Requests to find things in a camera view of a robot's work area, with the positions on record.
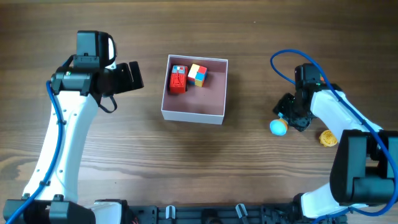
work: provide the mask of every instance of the colorful cube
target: colorful cube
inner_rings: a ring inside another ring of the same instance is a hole
[[[207,76],[207,68],[192,64],[188,74],[188,82],[202,87]]]
[[[188,67],[183,65],[174,65],[170,75],[170,92],[185,93],[187,90]]]

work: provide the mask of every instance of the white box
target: white box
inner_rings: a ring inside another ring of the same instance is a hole
[[[203,87],[187,83],[187,92],[171,94],[169,82],[172,66],[185,65],[190,68],[193,63],[207,68]],[[161,109],[164,119],[222,124],[225,114],[227,76],[226,59],[169,55]]]

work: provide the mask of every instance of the wood grain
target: wood grain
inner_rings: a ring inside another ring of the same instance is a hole
[[[398,129],[396,9],[395,1],[0,4],[0,209],[21,196],[34,170],[50,113],[44,83],[75,52],[78,30],[109,32],[119,62],[137,60],[145,84],[116,96],[119,109],[100,111],[91,125],[81,204],[288,202],[328,181],[336,147],[318,143],[326,128],[319,120],[303,133],[270,133],[272,108],[294,87],[269,58],[281,49],[303,50],[365,116]],[[168,54],[229,60],[222,126],[163,120]],[[295,55],[275,59],[291,77],[304,62]],[[349,220],[397,223],[398,208]]]

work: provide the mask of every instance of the blue cable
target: blue cable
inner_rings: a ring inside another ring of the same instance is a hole
[[[281,74],[274,66],[272,59],[274,59],[275,56],[283,54],[283,53],[294,53],[294,54],[299,54],[303,57],[305,57],[308,61],[310,61],[311,63],[314,64],[314,66],[316,66],[319,70],[319,72],[321,73],[321,76],[323,77],[327,87],[330,89],[330,91],[334,94],[334,96],[337,98],[337,100],[343,104],[358,120],[361,124],[363,124],[363,126],[365,126],[369,132],[373,135],[373,137],[375,138],[376,142],[379,144],[382,152],[384,153],[385,157],[387,158],[388,162],[390,163],[391,167],[392,167],[392,172],[394,173],[394,191],[392,193],[392,197],[390,199],[390,201],[386,204],[386,206],[384,208],[382,208],[380,211],[378,212],[365,212],[362,211],[360,209],[357,208],[353,208],[353,207],[349,207],[346,210],[343,210],[341,212],[338,212],[336,214],[332,214],[332,215],[324,215],[324,216],[320,216],[317,219],[315,219],[312,223],[316,224],[321,220],[324,220],[326,218],[335,218],[338,217],[340,215],[344,215],[347,212],[350,211],[355,211],[358,212],[362,215],[367,215],[370,217],[376,217],[376,216],[380,216],[385,214],[388,210],[391,209],[391,207],[395,204],[397,198],[398,198],[398,190],[397,190],[397,184],[398,184],[398,171],[397,171],[397,164],[394,162],[393,158],[391,157],[390,153],[387,150],[386,145],[384,145],[383,141],[381,140],[381,138],[379,137],[379,135],[377,134],[377,132],[375,132],[375,130],[373,130],[373,128],[366,122],[366,120],[364,118],[362,118],[361,115],[359,115],[352,107],[350,107],[349,104],[347,104],[347,102],[345,102],[336,92],[336,90],[332,87],[332,85],[329,82],[329,79],[326,77],[325,72],[323,71],[323,69],[321,68],[321,66],[319,66],[319,64],[314,61],[314,59],[312,59],[310,56],[308,56],[307,54],[305,54],[304,52],[301,52],[299,50],[295,50],[295,49],[286,49],[286,50],[280,50],[278,52],[276,52],[272,57],[271,57],[271,67],[275,70],[276,73],[278,73],[282,78],[286,79],[287,81],[295,84],[295,82],[289,78],[287,78],[286,76],[284,76],[283,74]]]
[[[57,104],[57,102],[55,101],[54,98],[54,94],[52,92],[51,89],[51,82],[47,81],[46,83],[47,86],[47,92],[49,93],[49,97],[51,99],[51,102],[54,106],[55,109],[55,113],[57,114],[57,119],[59,121],[62,121],[62,114],[60,111],[60,108]],[[58,155],[60,153],[60,149],[61,149],[61,143],[62,143],[62,136],[63,136],[63,123],[62,122],[58,122],[58,140],[57,140],[57,146],[55,148],[55,152],[54,152],[54,156],[51,160],[49,169],[47,171],[47,173],[44,176],[43,182],[47,183],[50,179],[50,176],[54,170],[55,164],[57,163],[57,159],[58,159]],[[39,184],[39,187],[37,188],[37,190],[25,201],[25,203],[23,203],[11,216],[10,218],[7,220],[6,224],[11,224],[14,223],[14,221],[19,217],[19,215],[21,215],[24,210],[35,200],[35,198],[41,193],[41,191],[44,189],[44,185]]]
[[[279,53],[279,52],[276,52],[276,53],[271,57],[271,59],[269,60],[269,61],[271,62],[271,67],[272,67],[272,68],[274,69],[274,71],[275,71],[276,73],[278,73],[282,78],[286,79],[287,81],[289,81],[289,82],[293,83],[293,85],[295,85],[295,82],[294,82],[293,80],[287,78],[284,74],[280,73],[280,72],[278,71],[278,69],[276,69],[275,66],[274,66],[274,57],[276,57],[276,56],[279,55],[279,54],[285,53],[285,52],[282,52],[282,53]]]

